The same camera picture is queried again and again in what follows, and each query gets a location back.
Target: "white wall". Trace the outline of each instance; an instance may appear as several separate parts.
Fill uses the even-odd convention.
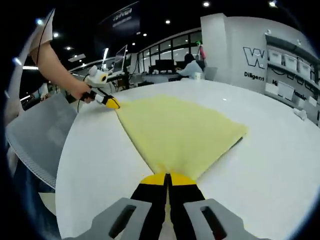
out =
[[[303,49],[316,55],[301,32],[268,19],[226,17],[218,13],[202,17],[201,28],[207,65],[218,67],[214,80],[262,94],[267,82],[268,53],[265,32],[270,30],[273,36],[293,44],[297,44],[299,39]],[[245,72],[263,80],[247,77]]]

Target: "hand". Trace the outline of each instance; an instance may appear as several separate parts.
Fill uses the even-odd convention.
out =
[[[70,90],[71,95],[78,100],[81,99],[84,93],[90,93],[90,92],[91,92],[91,88],[84,81],[79,81],[79,80],[75,80],[74,85]],[[93,99],[86,98],[84,101],[88,104],[92,102]]]

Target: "yellow towel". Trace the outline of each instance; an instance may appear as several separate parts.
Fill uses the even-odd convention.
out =
[[[116,112],[155,174],[176,172],[192,180],[247,131],[218,111],[166,95],[124,102]]]

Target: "round table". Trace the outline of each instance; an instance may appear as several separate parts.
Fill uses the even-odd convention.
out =
[[[120,101],[158,94],[215,109],[245,124],[248,133],[197,180],[243,219],[259,238],[283,240],[308,217],[320,187],[320,129],[262,94],[207,80],[184,80],[115,93]],[[112,109],[92,102],[76,117],[56,179],[56,216],[62,238],[76,237],[122,197],[130,198],[152,171]]]

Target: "shelf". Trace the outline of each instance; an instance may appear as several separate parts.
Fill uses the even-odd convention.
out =
[[[272,99],[275,99],[275,100],[277,100],[277,101],[279,101],[279,102],[281,102],[281,103],[283,103],[283,104],[285,104],[285,105],[287,105],[287,106],[289,106],[289,107],[291,107],[291,108],[293,108],[293,109],[302,110],[302,108],[299,107],[299,106],[298,106],[297,104],[295,104],[294,102],[289,101],[288,99],[285,99],[285,98],[283,98],[283,97],[281,97],[281,96],[279,96],[279,95],[275,95],[275,94],[273,94],[273,93],[271,93],[271,92],[268,92],[268,91],[265,91],[265,92],[264,92],[264,95],[266,95],[266,96],[268,96],[268,97],[270,97],[270,98],[272,98]]]
[[[274,63],[271,61],[268,61],[268,66],[270,66],[273,69],[277,69],[282,72],[285,72],[287,74],[294,75],[296,78],[303,80],[303,81],[307,82],[308,84],[310,84],[312,87],[314,87],[318,91],[318,94],[320,94],[320,86],[317,85],[315,82],[311,81],[310,79],[308,79],[308,77],[300,74],[299,72],[292,70],[284,65],[277,64],[277,63]]]
[[[272,35],[265,35],[266,43],[267,45],[274,46],[276,48],[280,48],[286,51],[289,51],[293,54],[298,55],[302,59],[306,60],[307,62],[310,62],[311,64],[317,66],[320,65],[320,59],[316,56],[312,55],[311,53],[307,52],[303,48],[301,48],[298,45],[295,45],[289,41],[283,40],[281,38],[278,38],[276,36]]]

